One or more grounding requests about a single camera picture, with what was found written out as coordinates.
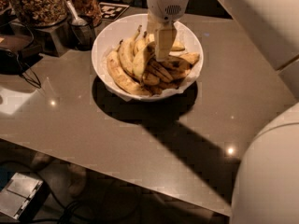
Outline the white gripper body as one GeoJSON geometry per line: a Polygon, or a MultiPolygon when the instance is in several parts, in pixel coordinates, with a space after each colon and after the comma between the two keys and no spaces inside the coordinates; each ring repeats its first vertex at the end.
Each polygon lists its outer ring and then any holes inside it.
{"type": "Polygon", "coordinates": [[[151,17],[159,22],[177,21],[184,14],[189,0],[147,0],[151,17]]]}

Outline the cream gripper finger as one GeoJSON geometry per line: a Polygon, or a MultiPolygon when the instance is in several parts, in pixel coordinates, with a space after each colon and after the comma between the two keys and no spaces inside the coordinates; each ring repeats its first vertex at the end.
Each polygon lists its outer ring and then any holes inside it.
{"type": "Polygon", "coordinates": [[[147,32],[149,34],[156,34],[159,31],[159,21],[156,16],[149,10],[147,21],[147,32]]]}
{"type": "Polygon", "coordinates": [[[175,38],[177,36],[177,29],[172,22],[159,23],[155,29],[155,56],[157,61],[165,60],[173,46],[175,38]]]}

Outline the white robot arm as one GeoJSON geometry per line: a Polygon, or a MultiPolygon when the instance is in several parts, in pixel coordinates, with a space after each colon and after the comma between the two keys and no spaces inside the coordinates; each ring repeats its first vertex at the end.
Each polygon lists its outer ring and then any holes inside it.
{"type": "MultiPolygon", "coordinates": [[[[177,1],[148,0],[149,11],[161,21],[177,1]]],[[[229,221],[221,224],[299,224],[298,106],[284,110],[250,142],[236,140],[282,103],[283,92],[298,96],[298,0],[218,1],[266,63],[254,62],[243,44],[232,48],[230,35],[219,31],[211,38],[211,71],[193,121],[221,135],[221,145],[174,121],[196,89],[153,105],[151,131],[231,205],[229,221]]]]}

